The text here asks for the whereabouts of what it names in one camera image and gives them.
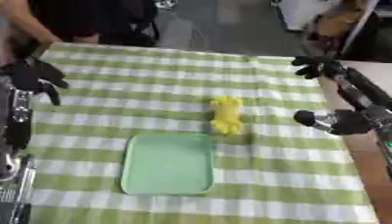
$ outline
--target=green and white striped tablecloth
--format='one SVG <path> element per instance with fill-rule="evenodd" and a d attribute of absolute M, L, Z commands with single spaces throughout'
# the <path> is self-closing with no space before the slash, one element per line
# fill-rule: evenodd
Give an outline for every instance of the green and white striped tablecloth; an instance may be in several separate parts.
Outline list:
<path fill-rule="evenodd" d="M 61 107 L 46 96 L 35 105 L 31 224 L 377 223 L 341 140 L 292 120 L 298 109 L 325 112 L 326 102 L 290 59 L 72 44 L 53 45 L 43 59 L 71 88 Z M 211 133 L 216 95 L 242 98 L 240 135 Z M 124 194 L 125 143 L 152 131 L 211 134 L 214 188 Z"/>

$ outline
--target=floor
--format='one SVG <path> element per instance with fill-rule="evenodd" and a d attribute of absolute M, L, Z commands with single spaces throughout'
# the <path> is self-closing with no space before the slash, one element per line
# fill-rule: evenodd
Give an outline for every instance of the floor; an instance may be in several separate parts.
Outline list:
<path fill-rule="evenodd" d="M 160 46 L 176 49 L 295 56 L 302 54 L 296 33 L 287 32 L 270 0 L 179 0 L 161 11 Z"/>

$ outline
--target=person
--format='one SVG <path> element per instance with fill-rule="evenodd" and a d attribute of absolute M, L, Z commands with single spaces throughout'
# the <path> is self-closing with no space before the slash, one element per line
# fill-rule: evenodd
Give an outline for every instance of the person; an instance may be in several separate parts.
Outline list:
<path fill-rule="evenodd" d="M 40 43 L 96 44 L 99 1 L 0 0 L 0 13 Z"/>

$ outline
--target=black robotic finger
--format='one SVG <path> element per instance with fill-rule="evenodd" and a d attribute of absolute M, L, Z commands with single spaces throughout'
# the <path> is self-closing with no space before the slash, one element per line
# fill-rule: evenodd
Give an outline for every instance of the black robotic finger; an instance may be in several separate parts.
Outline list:
<path fill-rule="evenodd" d="M 304 76 L 307 80 L 319 77 L 319 72 L 315 66 L 303 67 L 296 71 L 296 74 Z"/>
<path fill-rule="evenodd" d="M 40 82 L 39 85 L 39 93 L 47 93 L 53 105 L 59 106 L 61 104 L 59 92 L 52 84 Z"/>
<path fill-rule="evenodd" d="M 59 69 L 42 60 L 31 58 L 32 66 L 37 71 L 39 78 L 50 81 L 59 88 L 68 88 L 68 83 L 64 81 L 66 77 Z"/>
<path fill-rule="evenodd" d="M 310 65 L 314 63 L 314 59 L 306 56 L 297 56 L 291 64 L 295 67 L 303 66 L 303 65 Z"/>
<path fill-rule="evenodd" d="M 370 121 L 358 111 L 339 109 L 335 111 L 337 122 L 333 124 L 332 134 L 352 135 L 368 133 L 373 127 Z"/>

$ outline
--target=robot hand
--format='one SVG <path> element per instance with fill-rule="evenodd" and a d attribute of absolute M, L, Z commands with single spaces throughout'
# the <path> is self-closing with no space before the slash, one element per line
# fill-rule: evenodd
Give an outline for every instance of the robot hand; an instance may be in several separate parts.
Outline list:
<path fill-rule="evenodd" d="M 336 74 L 344 74 L 343 66 L 336 60 L 326 57 L 296 57 L 291 64 L 295 67 L 304 66 L 296 71 L 297 75 L 304 76 L 307 80 L 325 76 L 332 79 Z"/>
<path fill-rule="evenodd" d="M 337 109 L 329 115 L 314 115 L 311 111 L 299 110 L 294 115 L 294 120 L 304 126 L 337 136 L 365 134 L 373 128 L 371 122 L 361 112 L 349 109 Z"/>
<path fill-rule="evenodd" d="M 54 66 L 39 59 L 20 59 L 3 67 L 3 75 L 11 78 L 12 85 L 17 90 L 47 93 L 53 105 L 60 105 L 60 96 L 54 86 L 68 88 L 63 79 L 65 75 Z"/>

